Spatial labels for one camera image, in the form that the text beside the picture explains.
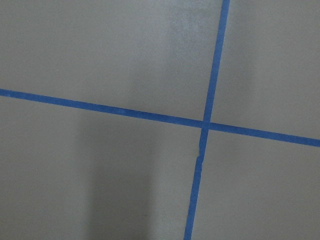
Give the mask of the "crossing blue tape strip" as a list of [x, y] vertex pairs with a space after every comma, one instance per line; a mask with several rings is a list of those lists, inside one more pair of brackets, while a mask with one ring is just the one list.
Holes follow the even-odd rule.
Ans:
[[195, 167], [194, 167], [192, 187], [191, 187], [190, 198], [189, 198], [188, 213], [187, 213], [184, 235], [183, 235], [184, 240], [190, 240], [192, 238], [198, 196], [200, 191], [200, 183], [202, 178], [203, 162], [205, 159], [206, 146], [207, 146], [208, 134], [209, 134], [209, 126], [210, 126], [213, 107], [214, 107], [215, 93], [216, 93], [218, 75], [220, 70], [225, 31], [226, 31], [226, 25], [228, 21], [229, 7], [230, 7], [230, 1], [223, 0], [221, 4], [219, 24], [217, 29], [214, 54], [213, 54], [212, 66], [211, 66], [211, 72], [210, 72], [210, 78], [209, 78], [209, 85], [207, 89], [207, 96], [206, 96], [205, 108], [203, 113], [203, 124], [202, 124], [199, 143], [198, 143], [198, 156], [197, 156]]

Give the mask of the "long blue tape strip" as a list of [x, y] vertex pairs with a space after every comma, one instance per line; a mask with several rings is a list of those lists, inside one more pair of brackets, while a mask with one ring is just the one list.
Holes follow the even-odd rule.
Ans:
[[132, 110], [127, 108], [115, 107], [115, 106], [70, 100], [65, 98], [58, 98], [58, 97], [20, 92], [20, 91], [8, 90], [8, 89], [1, 89], [0, 95], [2, 97], [15, 98], [20, 100], [39, 102], [39, 103], [45, 103], [45, 104], [51, 104], [51, 105], [69, 107], [69, 108], [76, 108], [81, 110], [100, 112], [100, 113], [106, 113], [106, 114], [112, 114], [112, 115], [119, 115], [119, 116], [131, 117], [136, 119], [144, 119], [144, 120], [150, 120], [150, 121], [156, 121], [156, 122], [176, 124], [176, 125], [194, 127], [199, 129], [205, 128], [211, 131], [263, 138], [268, 140], [307, 145], [312, 147], [320, 146], [320, 140], [315, 138], [296, 136], [296, 135], [290, 135], [290, 134], [284, 134], [284, 133], [278, 133], [278, 132], [271, 132], [271, 131], [265, 131], [265, 130], [258, 130], [258, 129], [240, 127], [240, 126], [214, 123], [214, 122], [205, 123], [203, 120], [201, 121], [201, 120], [195, 120], [195, 119], [183, 118], [183, 117], [177, 117], [177, 116], [171, 116], [171, 115], [165, 115], [165, 114], [144, 112], [144, 111]]

